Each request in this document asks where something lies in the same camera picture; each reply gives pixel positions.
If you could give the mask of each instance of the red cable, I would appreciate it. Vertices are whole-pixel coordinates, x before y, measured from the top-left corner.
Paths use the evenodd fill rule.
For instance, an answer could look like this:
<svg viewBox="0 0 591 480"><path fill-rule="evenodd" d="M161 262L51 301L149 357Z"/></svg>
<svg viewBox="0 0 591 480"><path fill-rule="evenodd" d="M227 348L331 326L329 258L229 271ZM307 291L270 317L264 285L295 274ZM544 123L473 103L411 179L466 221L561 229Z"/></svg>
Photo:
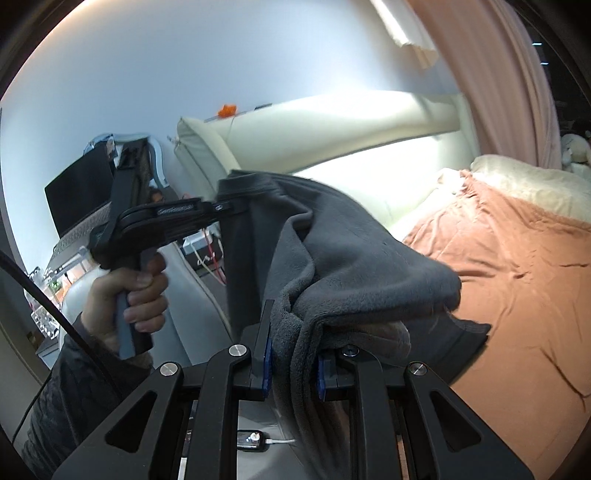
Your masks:
<svg viewBox="0 0 591 480"><path fill-rule="evenodd" d="M225 278L222 278L222 275L220 273L220 267L217 264L216 254L213 251L213 248L212 248L211 243L209 242L209 238L207 237L207 230L205 230L205 228L203 229L203 234L205 235L205 241L207 242L207 249L209 250L209 255L213 259L213 266L216 269L216 274L217 274L218 278L220 279L220 281L225 285L226 284L226 279Z"/></svg>

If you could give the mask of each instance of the monitor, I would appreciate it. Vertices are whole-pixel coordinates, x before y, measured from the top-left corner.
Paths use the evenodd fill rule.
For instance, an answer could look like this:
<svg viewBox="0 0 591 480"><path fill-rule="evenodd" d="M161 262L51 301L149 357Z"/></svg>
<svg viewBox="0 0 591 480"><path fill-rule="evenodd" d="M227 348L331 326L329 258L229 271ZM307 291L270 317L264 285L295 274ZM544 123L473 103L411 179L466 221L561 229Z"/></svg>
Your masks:
<svg viewBox="0 0 591 480"><path fill-rule="evenodd" d="M111 197L114 165L104 144L106 142L97 143L45 187L60 238Z"/></svg>

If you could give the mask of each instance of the bed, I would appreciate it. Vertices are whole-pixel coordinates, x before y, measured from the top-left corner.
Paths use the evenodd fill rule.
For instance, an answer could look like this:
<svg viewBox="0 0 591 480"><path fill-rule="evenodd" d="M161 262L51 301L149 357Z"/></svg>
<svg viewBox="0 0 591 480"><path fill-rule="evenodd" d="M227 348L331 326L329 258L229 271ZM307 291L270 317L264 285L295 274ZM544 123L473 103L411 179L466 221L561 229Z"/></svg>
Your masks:
<svg viewBox="0 0 591 480"><path fill-rule="evenodd" d="M311 178L451 265L463 280L456 315L493 325L453 388L537 480L552 476L589 420L589 368L574 360L591 346L591 183L480 157L461 95L321 96L210 122L181 118L177 132L164 170L179 195L211 199L233 169Z"/></svg>

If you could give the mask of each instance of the orange blanket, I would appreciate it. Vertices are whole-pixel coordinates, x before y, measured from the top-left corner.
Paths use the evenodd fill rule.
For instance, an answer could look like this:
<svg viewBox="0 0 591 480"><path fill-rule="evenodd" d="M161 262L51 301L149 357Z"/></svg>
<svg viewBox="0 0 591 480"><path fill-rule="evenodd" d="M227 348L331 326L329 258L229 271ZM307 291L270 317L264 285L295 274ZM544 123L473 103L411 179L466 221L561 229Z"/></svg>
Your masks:
<svg viewBox="0 0 591 480"><path fill-rule="evenodd" d="M405 243L460 275L457 316L492 325L453 389L547 480L591 415L591 225L463 176Z"/></svg>

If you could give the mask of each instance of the human hand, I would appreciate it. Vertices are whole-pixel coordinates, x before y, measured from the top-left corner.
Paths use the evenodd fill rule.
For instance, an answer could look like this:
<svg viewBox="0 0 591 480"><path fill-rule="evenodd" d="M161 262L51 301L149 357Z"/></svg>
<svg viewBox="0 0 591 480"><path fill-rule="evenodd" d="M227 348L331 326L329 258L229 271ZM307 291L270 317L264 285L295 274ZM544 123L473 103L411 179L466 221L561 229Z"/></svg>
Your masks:
<svg viewBox="0 0 591 480"><path fill-rule="evenodd" d="M113 316L116 297L128 291L129 307L124 318L133 323L138 332L154 333L164 326L164 311L168 306L162 295L168 287L168 278L163 273L164 258L154 255L145 272L118 268L97 278L89 291L80 321L88 333L99 339L112 352L119 351L119 343Z"/></svg>

